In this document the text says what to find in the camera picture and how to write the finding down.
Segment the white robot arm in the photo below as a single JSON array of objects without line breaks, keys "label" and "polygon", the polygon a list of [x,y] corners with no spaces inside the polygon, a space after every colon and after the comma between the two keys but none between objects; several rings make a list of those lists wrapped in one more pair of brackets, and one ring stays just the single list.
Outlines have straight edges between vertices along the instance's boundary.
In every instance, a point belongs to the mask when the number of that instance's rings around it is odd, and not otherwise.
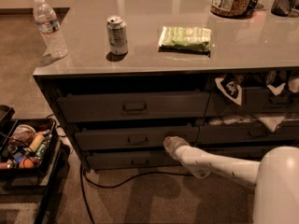
[{"label": "white robot arm", "polygon": [[275,147],[260,161],[211,154],[178,136],[164,148],[197,178],[215,173],[254,189],[253,224],[299,224],[298,147]]}]

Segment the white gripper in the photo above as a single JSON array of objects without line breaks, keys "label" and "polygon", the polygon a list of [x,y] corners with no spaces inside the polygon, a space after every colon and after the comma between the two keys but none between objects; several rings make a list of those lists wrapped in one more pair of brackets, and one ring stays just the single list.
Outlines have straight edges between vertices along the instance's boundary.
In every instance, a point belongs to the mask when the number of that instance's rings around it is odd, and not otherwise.
[{"label": "white gripper", "polygon": [[164,139],[164,148],[166,152],[179,161],[184,167],[192,168],[198,165],[200,150],[195,147],[189,147],[189,143],[178,136],[167,136]]}]

